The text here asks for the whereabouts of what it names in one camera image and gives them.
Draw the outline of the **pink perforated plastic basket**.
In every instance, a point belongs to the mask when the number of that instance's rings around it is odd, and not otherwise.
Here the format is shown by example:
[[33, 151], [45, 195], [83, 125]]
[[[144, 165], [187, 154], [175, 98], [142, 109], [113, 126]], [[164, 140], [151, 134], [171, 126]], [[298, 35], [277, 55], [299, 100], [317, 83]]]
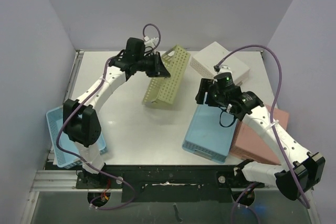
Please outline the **pink perforated plastic basket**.
[[289, 114], [276, 109], [279, 122], [273, 120], [274, 125], [272, 125], [269, 112], [269, 106], [258, 106], [252, 109], [251, 115], [246, 114], [243, 121], [238, 123], [230, 148], [232, 155], [263, 164], [286, 164], [273, 129], [276, 129], [281, 146], [286, 148], [285, 152], [288, 154], [292, 138], [282, 127], [282, 123], [287, 124]]

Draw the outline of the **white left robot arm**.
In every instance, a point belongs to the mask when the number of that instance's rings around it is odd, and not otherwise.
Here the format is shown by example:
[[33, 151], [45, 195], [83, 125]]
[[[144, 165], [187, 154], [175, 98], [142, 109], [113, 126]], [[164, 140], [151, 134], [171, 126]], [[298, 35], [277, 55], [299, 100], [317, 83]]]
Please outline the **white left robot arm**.
[[81, 96], [63, 104], [61, 130], [74, 142], [83, 169], [90, 173], [88, 182], [96, 188], [107, 181], [102, 171], [105, 163], [97, 144], [101, 134], [98, 112], [115, 90], [137, 72], [144, 72], [150, 78], [171, 76], [156, 51], [159, 42], [158, 38], [129, 38], [125, 49], [105, 62], [100, 78]]

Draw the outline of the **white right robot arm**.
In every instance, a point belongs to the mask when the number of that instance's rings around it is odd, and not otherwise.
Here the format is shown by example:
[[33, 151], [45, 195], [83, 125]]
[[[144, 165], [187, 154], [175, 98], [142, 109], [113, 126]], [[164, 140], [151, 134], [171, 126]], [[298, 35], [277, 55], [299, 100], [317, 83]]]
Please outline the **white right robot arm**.
[[215, 79], [201, 79], [197, 104], [220, 108], [250, 127], [277, 155], [280, 164], [268, 165], [248, 160], [236, 166], [234, 182], [241, 187], [251, 182], [276, 186], [290, 200], [304, 198], [305, 193], [322, 177], [324, 156], [312, 153], [278, 123], [262, 100], [251, 91], [243, 92], [234, 84], [230, 72]]

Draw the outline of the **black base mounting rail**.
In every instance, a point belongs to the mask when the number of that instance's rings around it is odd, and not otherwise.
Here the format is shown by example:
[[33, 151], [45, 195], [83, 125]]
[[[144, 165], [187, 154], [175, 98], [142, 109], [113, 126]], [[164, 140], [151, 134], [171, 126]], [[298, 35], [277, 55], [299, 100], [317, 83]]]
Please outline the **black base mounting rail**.
[[233, 165], [108, 165], [105, 171], [127, 184], [104, 175], [91, 183], [79, 173], [76, 188], [88, 192], [107, 188], [120, 192], [122, 202], [231, 202], [233, 191], [250, 184], [234, 174]]

